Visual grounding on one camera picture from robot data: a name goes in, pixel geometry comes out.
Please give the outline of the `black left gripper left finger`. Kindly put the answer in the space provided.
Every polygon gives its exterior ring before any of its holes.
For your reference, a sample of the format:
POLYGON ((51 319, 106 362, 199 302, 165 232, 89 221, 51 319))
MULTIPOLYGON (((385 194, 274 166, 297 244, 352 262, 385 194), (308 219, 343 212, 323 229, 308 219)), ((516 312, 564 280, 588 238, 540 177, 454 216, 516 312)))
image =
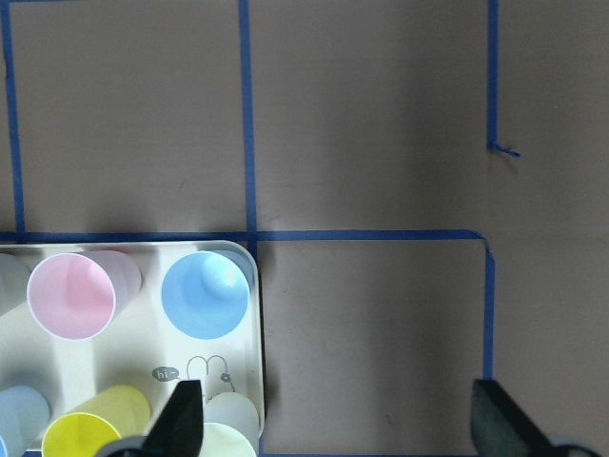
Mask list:
POLYGON ((181 381, 142 444, 144 456, 198 456, 204 440, 201 382, 181 381))

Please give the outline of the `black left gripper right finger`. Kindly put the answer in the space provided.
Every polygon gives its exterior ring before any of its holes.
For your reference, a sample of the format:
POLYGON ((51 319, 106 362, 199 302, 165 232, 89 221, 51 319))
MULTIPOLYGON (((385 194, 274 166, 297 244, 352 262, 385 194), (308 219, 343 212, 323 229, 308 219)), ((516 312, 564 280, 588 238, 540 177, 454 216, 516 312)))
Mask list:
POLYGON ((471 440, 480 456, 561 456, 548 438, 494 380, 471 392, 471 440))

